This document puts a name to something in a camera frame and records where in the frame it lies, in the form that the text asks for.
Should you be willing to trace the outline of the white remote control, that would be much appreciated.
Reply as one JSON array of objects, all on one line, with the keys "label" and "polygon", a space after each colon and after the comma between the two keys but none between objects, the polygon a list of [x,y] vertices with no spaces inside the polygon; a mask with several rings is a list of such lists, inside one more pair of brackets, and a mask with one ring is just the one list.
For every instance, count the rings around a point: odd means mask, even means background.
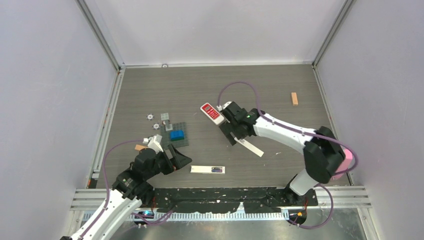
[{"label": "white remote control", "polygon": [[217,126],[225,121],[225,118],[208,102],[203,104],[200,110]]}]

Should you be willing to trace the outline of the white black remote cover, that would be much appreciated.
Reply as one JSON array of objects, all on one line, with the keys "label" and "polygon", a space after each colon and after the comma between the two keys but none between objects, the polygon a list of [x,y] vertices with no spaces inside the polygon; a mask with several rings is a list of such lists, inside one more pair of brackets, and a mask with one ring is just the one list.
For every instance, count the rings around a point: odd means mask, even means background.
[{"label": "white black remote cover", "polygon": [[[211,172],[212,167],[222,167],[224,172]],[[226,173],[226,168],[224,166],[206,166],[206,165],[192,165],[190,167],[190,173],[192,174],[220,174],[224,175]]]}]

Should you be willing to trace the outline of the blue purple battery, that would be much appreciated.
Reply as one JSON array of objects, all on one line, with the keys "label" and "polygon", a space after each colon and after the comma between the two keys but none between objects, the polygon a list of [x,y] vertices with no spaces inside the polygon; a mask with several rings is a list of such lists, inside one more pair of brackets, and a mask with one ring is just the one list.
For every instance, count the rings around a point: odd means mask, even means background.
[{"label": "blue purple battery", "polygon": [[211,172],[212,173],[224,173],[225,169],[223,167],[212,167]]}]

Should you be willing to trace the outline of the remote battery cover strip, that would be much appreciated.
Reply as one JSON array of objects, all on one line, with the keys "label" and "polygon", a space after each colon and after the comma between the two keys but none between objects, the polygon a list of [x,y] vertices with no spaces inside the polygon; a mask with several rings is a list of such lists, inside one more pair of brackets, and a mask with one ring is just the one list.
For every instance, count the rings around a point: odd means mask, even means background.
[{"label": "remote battery cover strip", "polygon": [[250,143],[246,139],[238,139],[235,136],[233,137],[233,139],[236,141],[236,143],[242,145],[243,147],[245,147],[246,149],[248,149],[249,151],[257,155],[258,157],[261,158],[264,155],[264,152],[262,150],[254,146],[252,143]]}]

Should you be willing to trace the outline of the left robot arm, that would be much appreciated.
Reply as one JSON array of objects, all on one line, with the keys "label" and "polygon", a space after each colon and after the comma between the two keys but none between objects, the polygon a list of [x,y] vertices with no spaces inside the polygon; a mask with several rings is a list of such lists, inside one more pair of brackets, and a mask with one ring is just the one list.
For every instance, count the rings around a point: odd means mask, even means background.
[{"label": "left robot arm", "polygon": [[180,153],[173,145],[168,157],[160,145],[149,145],[141,149],[129,168],[121,172],[106,197],[91,218],[63,240],[109,240],[137,208],[148,207],[155,197],[154,187],[148,183],[152,177],[169,175],[182,169],[192,159]]}]

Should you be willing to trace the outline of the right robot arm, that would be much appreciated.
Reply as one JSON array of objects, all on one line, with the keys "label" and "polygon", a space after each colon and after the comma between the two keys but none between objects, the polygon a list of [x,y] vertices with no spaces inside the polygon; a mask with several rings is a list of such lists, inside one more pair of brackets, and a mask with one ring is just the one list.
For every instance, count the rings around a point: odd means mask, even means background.
[{"label": "right robot arm", "polygon": [[257,136],[274,140],[303,155],[304,169],[288,183],[285,198],[299,205],[306,193],[318,184],[327,184],[347,162],[345,151],[327,127],[304,128],[279,120],[262,110],[247,111],[234,101],[218,107],[225,118],[221,131],[232,145]]}]

